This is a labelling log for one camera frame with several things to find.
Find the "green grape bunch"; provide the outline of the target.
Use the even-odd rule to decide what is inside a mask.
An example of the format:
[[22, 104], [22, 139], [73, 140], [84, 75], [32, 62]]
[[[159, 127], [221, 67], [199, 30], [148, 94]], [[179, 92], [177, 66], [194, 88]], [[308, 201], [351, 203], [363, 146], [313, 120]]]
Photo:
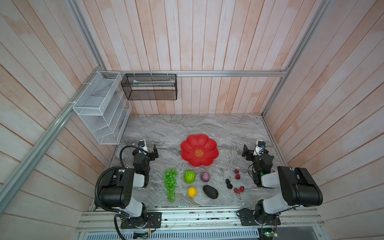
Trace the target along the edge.
[[167, 191], [167, 198], [172, 203], [175, 200], [175, 188], [177, 186], [178, 172], [175, 169], [169, 169], [164, 174], [164, 183]]

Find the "dark blackberry pair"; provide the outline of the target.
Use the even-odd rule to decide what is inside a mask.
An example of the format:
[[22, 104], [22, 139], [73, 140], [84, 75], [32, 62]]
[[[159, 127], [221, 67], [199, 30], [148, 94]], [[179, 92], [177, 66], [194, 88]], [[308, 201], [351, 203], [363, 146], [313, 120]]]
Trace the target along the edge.
[[225, 182], [226, 182], [226, 186], [227, 186], [228, 189], [232, 189], [233, 188], [233, 185], [231, 184], [231, 181], [229, 179], [226, 179]]

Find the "green custard apple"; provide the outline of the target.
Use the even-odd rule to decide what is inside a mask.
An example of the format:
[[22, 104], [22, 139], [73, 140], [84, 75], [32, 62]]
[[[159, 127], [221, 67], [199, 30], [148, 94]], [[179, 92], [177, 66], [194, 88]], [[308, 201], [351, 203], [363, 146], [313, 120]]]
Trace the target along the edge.
[[196, 174], [193, 171], [186, 171], [184, 174], [184, 182], [186, 184], [192, 184], [196, 179]]

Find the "purple fig fruit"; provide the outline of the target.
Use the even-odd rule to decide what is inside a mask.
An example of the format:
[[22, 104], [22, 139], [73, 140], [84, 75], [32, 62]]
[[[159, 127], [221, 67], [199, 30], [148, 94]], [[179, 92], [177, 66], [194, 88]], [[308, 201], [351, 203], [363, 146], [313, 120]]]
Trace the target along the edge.
[[210, 174], [209, 174], [208, 172], [202, 172], [202, 173], [200, 174], [200, 179], [201, 179], [203, 182], [207, 183], [207, 182], [210, 181], [211, 177], [210, 177]]

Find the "yellow lemon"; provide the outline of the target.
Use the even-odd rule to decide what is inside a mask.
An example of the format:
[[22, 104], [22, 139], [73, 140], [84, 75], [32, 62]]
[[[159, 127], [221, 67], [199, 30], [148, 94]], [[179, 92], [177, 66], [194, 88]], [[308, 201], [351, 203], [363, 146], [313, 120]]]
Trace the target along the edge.
[[197, 196], [197, 189], [195, 187], [190, 187], [188, 189], [188, 196], [194, 198]]

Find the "dark avocado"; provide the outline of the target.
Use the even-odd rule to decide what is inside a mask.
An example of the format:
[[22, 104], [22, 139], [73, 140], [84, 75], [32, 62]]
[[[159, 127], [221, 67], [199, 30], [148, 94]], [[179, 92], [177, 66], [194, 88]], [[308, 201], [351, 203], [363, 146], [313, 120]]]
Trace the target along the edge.
[[203, 192], [206, 194], [207, 197], [213, 200], [217, 199], [219, 196], [218, 190], [209, 185], [203, 186]]

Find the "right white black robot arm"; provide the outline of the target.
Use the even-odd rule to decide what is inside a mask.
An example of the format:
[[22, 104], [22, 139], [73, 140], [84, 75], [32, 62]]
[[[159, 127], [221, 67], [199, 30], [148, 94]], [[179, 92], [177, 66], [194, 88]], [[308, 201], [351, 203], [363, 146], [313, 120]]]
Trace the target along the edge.
[[253, 150], [244, 145], [242, 156], [252, 162], [250, 176], [257, 187], [281, 190], [275, 196], [257, 202], [253, 212], [257, 224], [278, 223], [282, 212], [323, 203], [323, 194], [306, 168], [278, 166], [272, 172], [275, 157], [266, 150], [264, 141], [258, 141]]

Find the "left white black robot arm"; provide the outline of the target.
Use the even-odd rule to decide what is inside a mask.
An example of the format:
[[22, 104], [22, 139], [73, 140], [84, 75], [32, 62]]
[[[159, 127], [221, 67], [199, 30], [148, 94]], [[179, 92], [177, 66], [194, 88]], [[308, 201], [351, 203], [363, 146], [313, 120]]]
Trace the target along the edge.
[[[132, 148], [133, 168], [127, 168], [123, 161], [123, 151]], [[94, 202], [97, 207], [116, 213], [122, 224], [143, 228], [148, 223], [147, 208], [133, 196], [133, 189], [146, 188], [150, 179], [150, 162], [159, 157], [156, 145], [148, 151], [145, 141], [138, 146], [124, 146], [119, 153], [121, 166], [110, 167], [99, 176], [95, 185]]]

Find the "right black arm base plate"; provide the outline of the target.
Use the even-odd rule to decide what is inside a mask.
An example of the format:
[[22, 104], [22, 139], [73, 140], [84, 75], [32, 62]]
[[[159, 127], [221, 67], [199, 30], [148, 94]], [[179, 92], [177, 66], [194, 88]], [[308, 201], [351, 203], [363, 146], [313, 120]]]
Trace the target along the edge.
[[236, 212], [242, 226], [272, 225], [279, 226], [279, 215], [269, 215], [262, 210], [240, 209]]

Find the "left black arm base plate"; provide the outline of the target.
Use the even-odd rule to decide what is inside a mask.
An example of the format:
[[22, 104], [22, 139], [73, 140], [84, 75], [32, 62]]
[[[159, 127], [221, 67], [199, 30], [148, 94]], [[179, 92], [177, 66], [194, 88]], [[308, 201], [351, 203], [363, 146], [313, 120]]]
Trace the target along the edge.
[[137, 218], [128, 218], [122, 220], [121, 229], [158, 229], [161, 227], [161, 223], [161, 212], [149, 212], [146, 214], [142, 214], [140, 217]]

